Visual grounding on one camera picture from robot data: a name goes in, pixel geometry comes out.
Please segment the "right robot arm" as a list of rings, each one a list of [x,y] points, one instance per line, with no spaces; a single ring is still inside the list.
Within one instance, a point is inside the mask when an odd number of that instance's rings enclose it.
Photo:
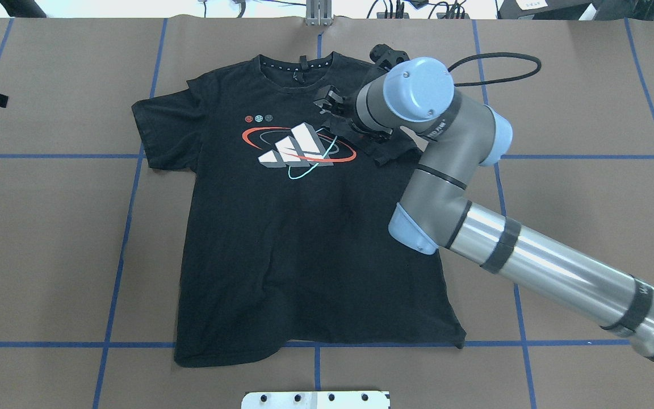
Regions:
[[[654,362],[654,286],[467,199],[477,168],[508,151],[511,124],[465,96],[437,59],[399,57],[389,68],[375,67],[378,77],[352,95],[327,85],[314,103],[337,119],[336,134],[390,137],[405,127],[426,140],[390,235],[423,254],[449,249],[586,316]]]

